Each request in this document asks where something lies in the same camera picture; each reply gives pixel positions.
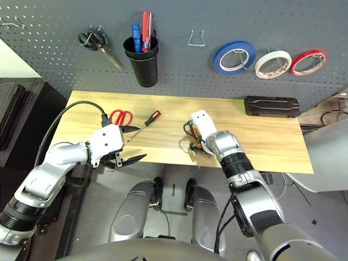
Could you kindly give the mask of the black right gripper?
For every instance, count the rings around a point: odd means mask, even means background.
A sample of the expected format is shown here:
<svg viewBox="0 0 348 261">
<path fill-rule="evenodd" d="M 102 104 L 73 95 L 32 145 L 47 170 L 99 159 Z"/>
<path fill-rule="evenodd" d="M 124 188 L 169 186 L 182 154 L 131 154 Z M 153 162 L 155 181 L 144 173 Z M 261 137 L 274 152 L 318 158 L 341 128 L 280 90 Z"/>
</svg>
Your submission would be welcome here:
<svg viewBox="0 0 348 261">
<path fill-rule="evenodd" d="M 189 144 L 189 156 L 192 160 L 215 159 L 215 154 L 205 145 L 191 142 Z"/>
</svg>

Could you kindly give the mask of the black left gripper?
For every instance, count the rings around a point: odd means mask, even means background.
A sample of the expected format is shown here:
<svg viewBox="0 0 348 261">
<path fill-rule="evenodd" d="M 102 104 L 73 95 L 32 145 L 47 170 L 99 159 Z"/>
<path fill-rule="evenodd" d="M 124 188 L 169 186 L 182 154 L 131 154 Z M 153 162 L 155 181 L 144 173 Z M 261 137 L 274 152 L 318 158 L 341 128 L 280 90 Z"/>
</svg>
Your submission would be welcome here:
<svg viewBox="0 0 348 261">
<path fill-rule="evenodd" d="M 140 128 L 136 126 L 121 126 L 121 132 L 124 133 L 130 133 L 139 131 Z M 107 153 L 106 155 L 103 155 L 99 162 L 95 162 L 95 168 L 97 167 L 106 167 L 108 169 L 115 169 L 118 167 L 124 167 L 132 165 L 138 161 L 140 161 L 142 158 L 146 157 L 147 154 L 141 154 L 138 156 L 131 157 L 127 160 L 121 159 L 120 153 L 123 151 L 123 149 L 112 151 Z"/>
</svg>

